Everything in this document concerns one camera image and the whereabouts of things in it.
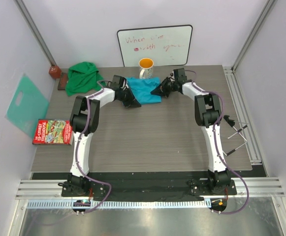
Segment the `blue t shirt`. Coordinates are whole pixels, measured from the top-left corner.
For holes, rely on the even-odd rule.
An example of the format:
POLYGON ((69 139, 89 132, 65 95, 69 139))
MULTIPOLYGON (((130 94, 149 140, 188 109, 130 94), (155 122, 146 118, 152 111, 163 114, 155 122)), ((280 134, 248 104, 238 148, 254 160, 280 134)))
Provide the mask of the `blue t shirt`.
POLYGON ((150 79, 127 77, 127 83, 141 105, 161 103, 160 96, 151 94, 151 91, 160 85, 159 77, 150 79))

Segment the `white mug orange inside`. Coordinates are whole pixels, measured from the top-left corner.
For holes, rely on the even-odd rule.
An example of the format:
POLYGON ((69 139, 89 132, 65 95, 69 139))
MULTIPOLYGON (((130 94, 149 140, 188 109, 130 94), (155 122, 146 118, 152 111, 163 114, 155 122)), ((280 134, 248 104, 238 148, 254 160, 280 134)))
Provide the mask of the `white mug orange inside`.
POLYGON ((139 79, 150 79, 153 74, 154 61, 150 58, 143 58, 139 61, 139 79))

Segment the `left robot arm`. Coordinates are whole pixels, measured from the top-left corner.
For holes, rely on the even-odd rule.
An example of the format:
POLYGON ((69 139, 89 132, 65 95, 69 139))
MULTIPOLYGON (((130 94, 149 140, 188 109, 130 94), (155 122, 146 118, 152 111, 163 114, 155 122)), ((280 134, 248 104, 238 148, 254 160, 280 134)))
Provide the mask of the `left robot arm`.
POLYGON ((89 193, 91 178, 89 173, 90 146, 93 134, 98 128, 101 107, 119 100, 126 108, 139 108, 141 104, 129 87, 102 88, 100 91, 77 96, 70 117, 74 137, 74 153, 68 184, 79 196, 89 193))

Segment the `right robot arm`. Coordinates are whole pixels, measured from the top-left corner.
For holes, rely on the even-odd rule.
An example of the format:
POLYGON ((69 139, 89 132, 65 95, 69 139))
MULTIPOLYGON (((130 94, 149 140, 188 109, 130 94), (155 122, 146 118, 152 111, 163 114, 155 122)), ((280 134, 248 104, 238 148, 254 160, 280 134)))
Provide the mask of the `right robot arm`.
POLYGON ((220 98, 214 92, 208 92, 191 80, 174 80, 167 77, 153 91, 152 95, 168 97, 171 92, 178 91, 194 101, 194 117, 201 127, 209 157, 208 190, 217 195, 226 193, 231 177, 222 151, 220 138, 220 122, 222 109, 220 98))

